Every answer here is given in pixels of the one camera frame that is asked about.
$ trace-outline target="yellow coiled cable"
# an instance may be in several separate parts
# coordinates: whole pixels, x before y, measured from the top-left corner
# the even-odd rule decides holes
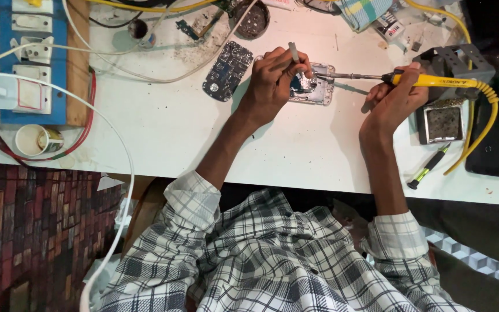
[[[467,43],[471,43],[471,36],[469,35],[469,31],[467,30],[467,27],[465,26],[465,24],[461,21],[461,19],[459,17],[453,15],[452,13],[450,13],[448,11],[439,10],[436,8],[431,8],[431,7],[428,7],[426,5],[417,4],[417,3],[413,2],[412,0],[405,0],[405,2],[407,2],[407,4],[409,4],[410,6],[416,8],[416,9],[428,11],[428,12],[439,13],[439,14],[446,15],[447,17],[450,17],[460,26],[461,31],[463,31],[463,34],[465,35],[465,39],[467,40]],[[469,69],[471,69],[471,68],[472,68],[472,61],[469,61]],[[490,129],[494,125],[494,121],[496,121],[496,116],[498,115],[498,102],[499,102],[498,96],[496,96],[496,93],[494,92],[494,90],[492,88],[490,88],[490,86],[488,86],[486,83],[482,83],[479,81],[476,88],[480,89],[488,97],[489,103],[492,104],[492,113],[490,114],[489,122],[486,124],[486,127],[481,132],[481,134],[478,136],[478,138],[473,142],[473,144],[471,146],[469,146],[469,143],[471,141],[471,132],[473,129],[473,119],[475,117],[475,102],[470,101],[467,136],[465,138],[465,144],[463,145],[463,152],[461,152],[461,157],[452,165],[452,167],[450,167],[448,170],[446,170],[444,175],[448,175],[448,173],[454,171],[457,168],[457,166],[459,166],[465,159],[467,159],[467,156],[469,156],[469,154],[471,152],[473,152],[473,150],[477,147],[477,145],[479,143],[481,143],[482,139],[485,138],[486,134],[490,131]]]
[[[494,121],[496,121],[496,116],[498,115],[498,102],[499,102],[499,97],[496,95],[496,92],[492,87],[490,87],[488,84],[482,82],[482,81],[477,81],[476,87],[477,89],[481,90],[482,93],[485,94],[486,98],[489,100],[489,103],[492,104],[492,113],[490,114],[489,122],[486,124],[486,127],[482,130],[481,134],[478,135],[478,138],[473,142],[473,144],[467,148],[467,145],[463,147],[463,153],[461,154],[461,157],[455,162],[455,164],[452,165],[444,175],[447,175],[448,173],[452,172],[454,169],[461,164],[462,161],[464,161],[471,152],[481,143],[482,139],[486,136],[486,134],[490,131],[492,128],[492,125],[494,124]],[[469,127],[468,127],[468,134],[467,134],[467,139],[466,139],[466,144],[471,140],[471,128],[473,126],[473,116],[472,114],[469,115]]]

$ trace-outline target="green screwdriver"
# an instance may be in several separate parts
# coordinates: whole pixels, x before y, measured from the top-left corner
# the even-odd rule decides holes
[[[425,168],[421,170],[421,173],[415,178],[413,181],[409,182],[407,186],[411,189],[417,189],[417,185],[419,185],[419,182],[426,176],[426,174],[433,170],[433,168],[440,162],[442,157],[446,155],[446,152],[448,151],[448,148],[450,147],[451,142],[448,143],[448,145],[443,146],[441,149],[434,154],[434,156],[429,160],[429,162],[426,164]]]

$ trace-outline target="paper cup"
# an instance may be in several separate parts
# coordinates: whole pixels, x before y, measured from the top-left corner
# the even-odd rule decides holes
[[[27,156],[56,152],[63,147],[63,135],[38,124],[27,124],[17,131],[14,138],[18,150]]]

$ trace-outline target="white and gray checkered shirt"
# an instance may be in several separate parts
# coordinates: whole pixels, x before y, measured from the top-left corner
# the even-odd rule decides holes
[[[294,213],[277,188],[219,213],[220,192],[191,172],[120,262],[102,311],[470,311],[440,288],[411,213],[377,216],[362,247],[326,207]]]

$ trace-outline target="patterned rug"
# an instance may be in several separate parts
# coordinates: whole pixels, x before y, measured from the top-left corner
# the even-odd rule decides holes
[[[100,173],[0,164],[0,309],[28,282],[30,311],[75,311],[82,278],[114,237],[120,186]]]

